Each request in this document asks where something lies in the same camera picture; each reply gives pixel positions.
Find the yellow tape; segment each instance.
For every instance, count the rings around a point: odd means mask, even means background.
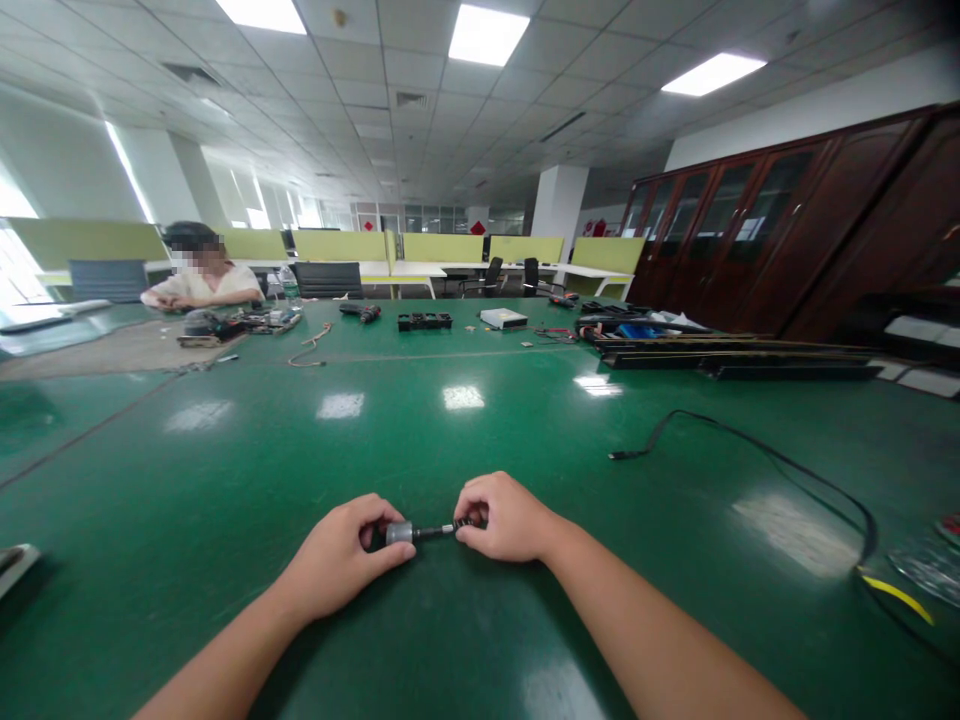
[[[870,587],[875,588],[880,592],[885,592],[888,595],[893,595],[895,598],[897,598],[897,600],[904,603],[907,607],[913,610],[917,615],[919,615],[924,620],[926,620],[927,624],[934,625],[933,617],[930,615],[930,613],[928,613],[924,609],[923,605],[921,605],[912,597],[907,595],[900,588],[894,587],[890,583],[885,583],[883,582],[883,580],[877,580],[876,578],[867,577],[866,575],[863,574],[862,570],[860,572],[860,577],[862,577],[864,581],[866,581],[867,585],[869,585]]]

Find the ceiling light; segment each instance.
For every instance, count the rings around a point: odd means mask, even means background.
[[[529,24],[530,18],[521,15],[461,5],[449,55],[454,60],[503,67]]]
[[[306,35],[293,0],[217,0],[237,25]]]
[[[700,97],[724,85],[729,85],[734,80],[739,80],[766,64],[766,60],[720,53],[660,89],[664,92]]]

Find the water bottle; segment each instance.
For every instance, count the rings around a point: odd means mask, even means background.
[[[297,285],[297,276],[289,265],[280,268],[278,274],[280,284],[283,285],[283,294],[287,298],[287,307],[290,310],[303,310],[303,301],[300,299],[300,286]]]

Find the cable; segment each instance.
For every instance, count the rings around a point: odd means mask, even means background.
[[[311,347],[307,348],[306,350],[302,350],[302,351],[298,352],[298,353],[297,353],[296,355],[294,355],[292,358],[290,358],[289,360],[287,360],[287,365],[289,365],[289,366],[291,366],[291,367],[323,367],[324,365],[326,365],[327,363],[326,363],[326,361],[324,361],[324,360],[321,360],[321,361],[315,362],[315,363],[297,363],[297,362],[295,362],[295,361],[296,361],[297,358],[303,357],[303,356],[306,355],[307,353],[312,353],[314,350],[316,350],[316,349],[317,349],[317,341],[318,341],[320,338],[322,338],[324,335],[326,335],[328,332],[330,332],[330,329],[331,329],[332,327],[333,327],[333,323],[324,323],[324,324],[323,324],[323,332],[317,333],[316,335],[314,335],[314,336],[313,336],[312,338],[310,338],[309,340],[304,340],[302,343],[300,343],[301,345],[310,345],[310,343],[313,343],[313,345],[312,345]]]
[[[677,415],[687,415],[688,417],[692,417],[697,420],[702,420],[704,422],[710,423],[711,425],[714,425],[715,427],[718,427],[721,430],[726,430],[732,435],[736,435],[741,440],[746,440],[748,443],[750,443],[754,447],[759,448],[771,458],[775,458],[780,462],[785,463],[786,465],[789,465],[795,470],[802,472],[807,477],[812,478],[813,480],[816,480],[817,482],[821,483],[822,485],[825,485],[826,487],[830,488],[831,490],[839,493],[844,498],[846,498],[863,515],[863,521],[865,526],[864,529],[862,530],[863,536],[864,536],[863,547],[860,551],[860,557],[857,560],[856,565],[852,569],[853,574],[856,577],[863,580],[863,582],[865,583],[865,586],[867,587],[868,592],[870,590],[877,590],[879,592],[883,592],[883,593],[886,593],[887,595],[895,597],[896,599],[900,600],[902,603],[907,605],[907,607],[909,607],[911,610],[917,613],[920,617],[922,617],[924,621],[926,621],[929,625],[934,624],[933,617],[930,615],[929,612],[927,612],[927,610],[917,600],[907,595],[907,593],[903,592],[899,588],[889,583],[886,583],[882,580],[879,580],[877,578],[870,577],[866,574],[866,564],[871,558],[871,556],[876,552],[877,547],[879,545],[879,530],[877,527],[877,521],[873,513],[870,512],[869,508],[867,508],[866,505],[864,505],[862,502],[860,502],[857,498],[855,498],[853,495],[848,493],[843,488],[838,487],[834,483],[830,482],[824,477],[821,477],[820,475],[815,473],[813,470],[810,470],[809,468],[804,467],[803,465],[796,462],[795,460],[791,460],[783,453],[767,445],[765,442],[758,440],[755,437],[748,435],[747,433],[741,430],[737,430],[736,428],[731,427],[726,423],[720,422],[719,420],[714,420],[712,417],[709,417],[707,415],[700,415],[699,413],[693,413],[693,412],[689,412],[688,410],[678,409],[678,410],[671,411],[670,413],[667,414],[666,417],[664,417],[659,423],[657,423],[657,426],[653,429],[653,432],[650,433],[650,437],[647,439],[647,443],[642,450],[612,452],[608,455],[608,457],[611,460],[629,460],[632,458],[637,458],[637,457],[641,457],[643,455],[648,454],[651,450],[654,449],[654,447],[656,447],[657,442],[660,440],[660,436],[663,434],[663,431],[666,429],[667,424]],[[781,473],[781,474],[783,475],[783,477],[785,477],[787,480],[792,482],[794,485],[806,491],[806,489],[802,485],[797,483],[789,475],[787,475],[786,473]],[[919,633],[914,631],[909,625],[907,625],[903,620],[901,620],[893,612],[891,612],[890,609],[887,608],[886,605],[880,600],[880,597],[878,596],[877,593],[869,592],[869,594],[871,595],[871,597],[873,597],[873,599],[877,602],[877,604],[880,605],[881,609],[887,615],[889,615],[891,618],[896,620],[897,624],[901,628],[906,630],[914,639],[916,639],[921,644],[923,644],[928,650],[930,650],[930,652],[932,652],[938,658],[950,664],[954,668],[960,667],[951,657],[946,655],[936,645],[926,640]]]

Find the woman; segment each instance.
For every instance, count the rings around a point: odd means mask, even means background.
[[[163,242],[186,257],[189,267],[144,292],[144,305],[173,311],[263,300],[253,271],[230,262],[220,236],[203,223],[169,225]]]

